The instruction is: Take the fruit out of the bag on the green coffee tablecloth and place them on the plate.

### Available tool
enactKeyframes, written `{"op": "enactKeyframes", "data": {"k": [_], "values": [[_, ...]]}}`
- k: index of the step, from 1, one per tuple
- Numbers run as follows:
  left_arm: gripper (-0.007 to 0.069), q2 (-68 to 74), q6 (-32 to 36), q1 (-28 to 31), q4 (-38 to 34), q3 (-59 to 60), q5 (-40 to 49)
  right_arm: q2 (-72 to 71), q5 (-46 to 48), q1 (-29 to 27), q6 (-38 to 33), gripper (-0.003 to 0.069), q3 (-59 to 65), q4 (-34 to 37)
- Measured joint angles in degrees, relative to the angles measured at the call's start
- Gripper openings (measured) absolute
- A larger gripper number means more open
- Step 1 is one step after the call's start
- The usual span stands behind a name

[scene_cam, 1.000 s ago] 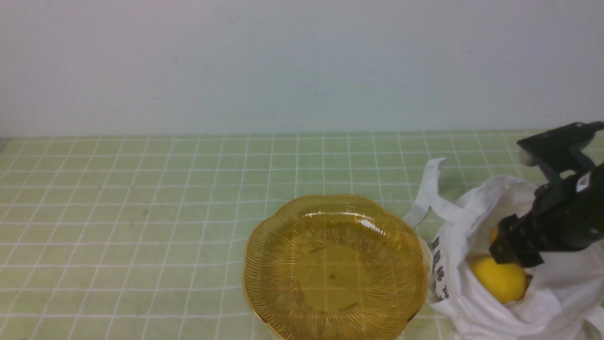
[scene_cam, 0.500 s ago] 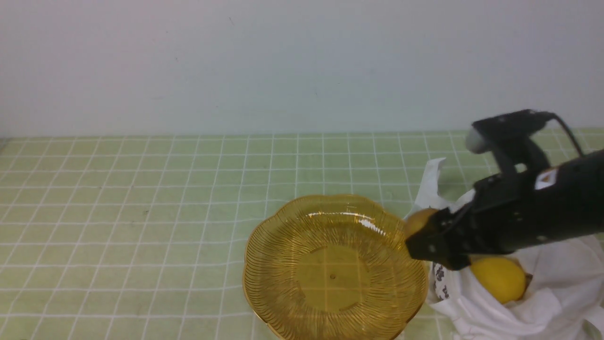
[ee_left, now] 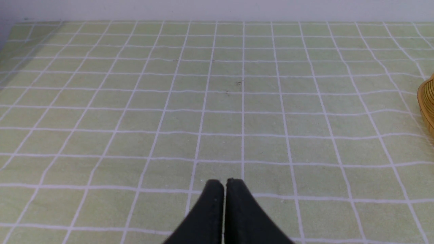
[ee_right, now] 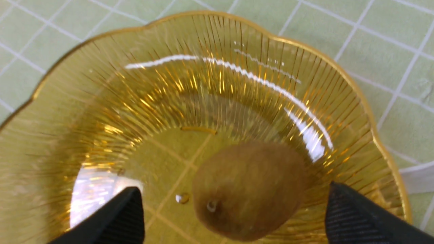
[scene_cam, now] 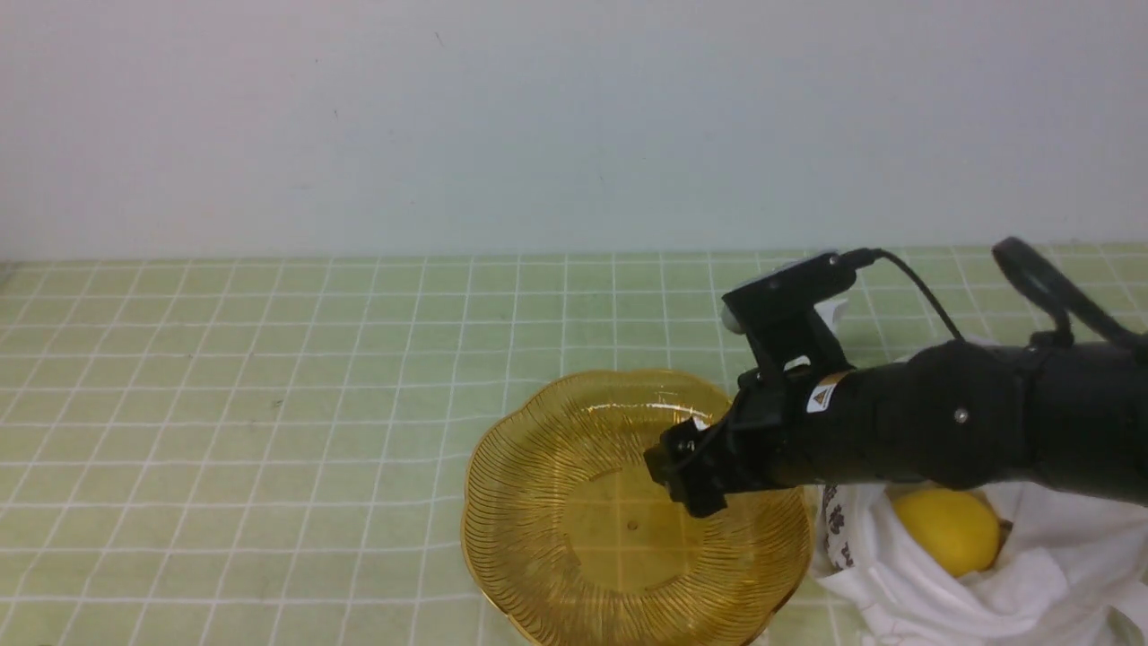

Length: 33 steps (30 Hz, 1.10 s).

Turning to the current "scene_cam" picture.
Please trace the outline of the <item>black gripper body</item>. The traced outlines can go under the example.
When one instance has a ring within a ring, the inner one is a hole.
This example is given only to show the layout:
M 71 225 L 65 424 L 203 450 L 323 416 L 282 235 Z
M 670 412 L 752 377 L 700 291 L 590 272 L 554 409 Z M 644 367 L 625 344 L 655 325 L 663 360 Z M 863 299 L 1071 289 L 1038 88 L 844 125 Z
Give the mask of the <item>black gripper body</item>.
M 716 421 L 704 426 L 688 418 L 644 450 L 649 478 L 691 517 L 718 514 L 734 495 L 812 485 L 798 445 L 808 387 L 759 372 L 743 373 L 738 386 Z

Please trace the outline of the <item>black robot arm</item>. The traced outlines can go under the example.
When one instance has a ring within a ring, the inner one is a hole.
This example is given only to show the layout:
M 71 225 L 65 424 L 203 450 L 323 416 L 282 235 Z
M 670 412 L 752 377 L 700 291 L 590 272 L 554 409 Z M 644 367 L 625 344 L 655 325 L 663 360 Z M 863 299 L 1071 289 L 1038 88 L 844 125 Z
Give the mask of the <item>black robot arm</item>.
M 692 517 L 807 485 L 1033 482 L 1145 504 L 1145 360 L 1107 344 L 947 342 L 860 371 L 748 372 L 723 417 L 674 425 L 649 477 Z

